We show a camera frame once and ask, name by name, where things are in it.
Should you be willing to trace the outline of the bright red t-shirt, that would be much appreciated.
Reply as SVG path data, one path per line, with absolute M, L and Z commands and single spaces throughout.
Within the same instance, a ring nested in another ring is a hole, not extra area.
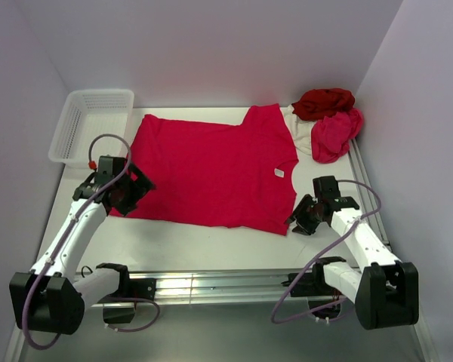
M 239 125 L 147 114 L 131 151 L 156 187 L 128 218 L 287 234 L 298 158 L 279 105 L 252 106 Z

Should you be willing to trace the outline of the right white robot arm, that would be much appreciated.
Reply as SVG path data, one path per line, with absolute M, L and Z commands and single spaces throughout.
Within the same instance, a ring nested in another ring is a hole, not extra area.
M 311 236 L 325 223 L 339 238 L 317 253 L 305 267 L 284 282 L 286 297 L 332 296 L 333 300 L 310 309 L 324 321 L 324 312 L 350 300 L 366 330 L 414 325 L 419 320 L 418 270 L 401 261 L 371 229 L 370 213 L 363 213 L 350 196 L 343 196 L 340 180 L 321 176 L 313 180 L 313 195 L 305 195 L 287 224 Z

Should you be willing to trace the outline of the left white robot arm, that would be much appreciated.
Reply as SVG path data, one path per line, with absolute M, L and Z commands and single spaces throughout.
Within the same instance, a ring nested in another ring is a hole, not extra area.
M 154 189 L 154 183 L 128 159 L 100 157 L 73 192 L 66 219 L 48 249 L 29 271 L 15 273 L 9 283 L 16 323 L 26 337 L 32 332 L 71 335 L 86 310 L 104 299 L 140 301 L 125 265 L 106 262 L 80 281 L 75 276 L 108 215 L 128 215 Z

